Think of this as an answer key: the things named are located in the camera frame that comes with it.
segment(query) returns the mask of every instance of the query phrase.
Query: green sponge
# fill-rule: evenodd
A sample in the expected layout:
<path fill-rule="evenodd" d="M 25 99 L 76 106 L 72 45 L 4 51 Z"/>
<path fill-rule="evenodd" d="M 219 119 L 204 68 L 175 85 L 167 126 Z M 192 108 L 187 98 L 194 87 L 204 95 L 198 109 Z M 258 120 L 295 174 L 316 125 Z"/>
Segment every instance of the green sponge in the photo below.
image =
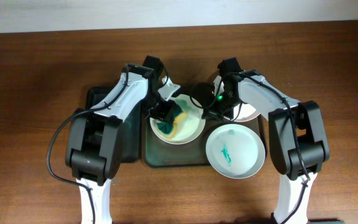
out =
<path fill-rule="evenodd" d="M 175 118 L 173 120 L 173 123 L 166 123 L 166 122 L 160 122 L 157 123 L 158 129 L 161 131 L 161 133 L 166 138 L 173 138 L 178 132 L 178 123 L 182 122 L 184 119 L 187 118 L 187 113 L 184 112 L 179 106 L 175 109 L 173 112 L 173 117 Z"/>

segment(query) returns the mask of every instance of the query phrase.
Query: white bowl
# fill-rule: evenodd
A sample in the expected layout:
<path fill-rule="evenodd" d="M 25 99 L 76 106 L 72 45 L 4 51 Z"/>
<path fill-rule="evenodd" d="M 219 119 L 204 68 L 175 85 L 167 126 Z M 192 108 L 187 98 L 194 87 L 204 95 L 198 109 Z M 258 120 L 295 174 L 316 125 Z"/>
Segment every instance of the white bowl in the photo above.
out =
<path fill-rule="evenodd" d="M 203 132 L 205 126 L 205 119 L 201 119 L 203 109 L 197 108 L 188 95 L 180 94 L 171 99 L 188 115 L 185 120 L 178 124 L 177 134 L 172 139 L 165 137 L 157 127 L 157 123 L 161 121 L 156 119 L 150 118 L 150 125 L 154 134 L 161 140 L 170 144 L 186 144 L 196 139 Z"/>
<path fill-rule="evenodd" d="M 240 124 L 226 124 L 209 135 L 206 156 L 220 174 L 243 179 L 256 174 L 262 167 L 265 147 L 253 130 Z"/>

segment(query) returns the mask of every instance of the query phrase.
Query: black cable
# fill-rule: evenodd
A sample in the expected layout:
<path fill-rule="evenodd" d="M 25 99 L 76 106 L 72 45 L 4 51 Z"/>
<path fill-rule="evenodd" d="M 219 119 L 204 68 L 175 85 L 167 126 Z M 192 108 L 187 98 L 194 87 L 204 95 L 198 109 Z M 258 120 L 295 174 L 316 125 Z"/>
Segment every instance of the black cable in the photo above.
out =
<path fill-rule="evenodd" d="M 287 221 L 289 221 L 289 219 L 291 219 L 291 217 L 294 216 L 294 214 L 298 211 L 299 207 L 301 206 L 302 199 L 303 199 L 303 196 L 305 194 L 307 187 L 308 187 L 308 180 L 305 180 L 305 182 L 302 183 L 301 194 L 299 195 L 299 199 L 298 199 L 295 209 L 291 212 L 291 214 L 286 219 L 284 219 L 284 221 L 281 224 L 285 224 Z"/>
<path fill-rule="evenodd" d="M 69 118 L 67 118 L 60 126 L 59 128 L 55 131 L 55 134 L 53 134 L 52 136 L 52 139 L 50 140 L 50 144 L 49 144 L 49 147 L 48 147 L 48 153 L 47 153 L 47 167 L 48 167 L 48 171 L 49 171 L 49 174 L 57 179 L 57 180 L 60 180 L 62 182 L 65 182 L 65 183 L 69 183 L 69 184 L 73 184 L 73 185 L 76 185 L 76 186 L 79 186 L 79 187 L 83 187 L 87 192 L 88 192 L 88 197 L 89 197 L 89 202 L 91 204 L 91 209 L 92 209 L 92 216 L 93 216 L 93 224 L 95 224 L 95 210 L 94 210 L 94 205 L 93 205 L 93 200 L 92 200 L 92 194 L 91 194 L 91 188 L 84 185 L 84 184 L 81 184 L 81 183 L 77 183 L 77 182 L 74 182 L 72 180 L 68 180 L 68 179 L 64 179 L 62 177 L 59 177 L 57 176 L 55 173 L 53 173 L 52 171 L 52 168 L 50 167 L 50 155 L 52 153 L 52 147 L 53 145 L 55 144 L 55 141 L 56 141 L 56 138 L 57 136 L 60 134 L 60 131 L 62 131 L 62 129 L 70 122 L 70 121 L 73 121 L 74 119 L 80 117 L 80 116 L 84 116 L 86 114 L 91 114 L 91 113 L 94 113 L 95 111 L 101 111 L 101 110 L 104 110 L 106 108 L 109 108 L 109 106 L 111 106 L 120 96 L 121 94 L 124 92 L 126 86 L 128 85 L 128 79 L 129 79 L 129 69 L 128 69 L 128 65 L 125 64 L 125 69 L 126 69 L 126 80 L 124 82 L 124 86 L 123 88 L 120 90 L 120 92 L 117 94 L 116 97 L 114 97 L 114 99 L 111 100 L 110 103 L 106 103 L 104 106 L 100 107 L 100 108 L 95 108 L 95 109 L 88 109 L 88 110 L 85 110 L 85 111 L 82 111 L 82 112 L 79 112 L 77 114 L 73 114 L 71 115 Z"/>
<path fill-rule="evenodd" d="M 236 118 L 234 118 L 234 119 L 233 119 L 233 120 L 231 120 L 231 121 L 235 121 L 235 120 L 236 120 L 236 119 L 240 116 L 241 107 L 242 107 L 242 102 L 240 103 L 239 112 L 238 112 L 238 114 L 237 114 Z"/>

